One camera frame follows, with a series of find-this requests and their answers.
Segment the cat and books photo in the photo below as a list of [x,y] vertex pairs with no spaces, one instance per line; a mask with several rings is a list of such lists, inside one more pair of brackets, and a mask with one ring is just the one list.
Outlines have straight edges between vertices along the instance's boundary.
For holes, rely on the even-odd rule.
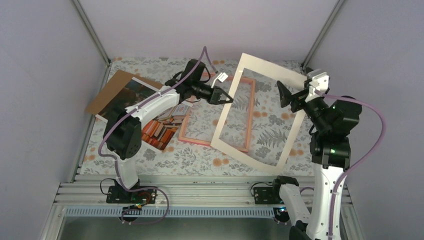
[[[122,111],[145,100],[158,90],[133,77],[95,116],[106,123],[111,118],[113,110]],[[148,123],[144,123],[141,130],[142,141],[147,144],[148,148],[156,152],[162,152],[180,128],[192,106],[191,103],[184,101],[177,106],[168,108]]]

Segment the brown cardboard backing board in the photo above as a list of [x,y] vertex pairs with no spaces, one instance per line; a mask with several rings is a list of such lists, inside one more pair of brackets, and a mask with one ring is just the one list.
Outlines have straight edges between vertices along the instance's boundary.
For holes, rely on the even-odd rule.
[[85,108],[85,111],[92,115],[97,115],[133,78],[140,80],[156,89],[160,89],[163,84],[147,79],[145,77],[132,74],[123,70],[117,70],[98,95]]

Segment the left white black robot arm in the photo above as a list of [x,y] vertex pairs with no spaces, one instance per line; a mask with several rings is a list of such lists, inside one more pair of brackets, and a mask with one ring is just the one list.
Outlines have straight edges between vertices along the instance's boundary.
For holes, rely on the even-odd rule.
[[136,186],[139,177],[132,157],[142,146],[142,129],[147,123],[191,97],[206,100],[210,105],[224,105],[234,101],[219,86],[207,84],[208,81],[222,83],[228,75],[224,72],[215,75],[208,73],[208,79],[203,80],[202,74],[206,70],[202,61],[191,59],[183,71],[176,73],[153,95],[134,105],[113,110],[98,148],[101,150],[106,146],[110,152],[98,154],[113,158],[115,182],[121,186],[119,196],[124,201],[131,203],[139,197],[140,190]]

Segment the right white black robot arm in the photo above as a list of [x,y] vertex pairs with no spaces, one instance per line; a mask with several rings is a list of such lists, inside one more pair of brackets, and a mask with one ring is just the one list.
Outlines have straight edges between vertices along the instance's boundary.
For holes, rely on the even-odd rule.
[[277,176],[272,182],[271,198],[284,204],[291,227],[291,240],[334,240],[340,236],[339,219],[343,181],[339,177],[350,168],[351,147],[348,135],[359,123],[362,105],[344,95],[331,106],[322,96],[307,101],[309,90],[292,94],[280,81],[277,88],[282,107],[293,113],[303,110],[313,126],[309,151],[314,169],[312,210],[302,202],[299,182],[294,177]]

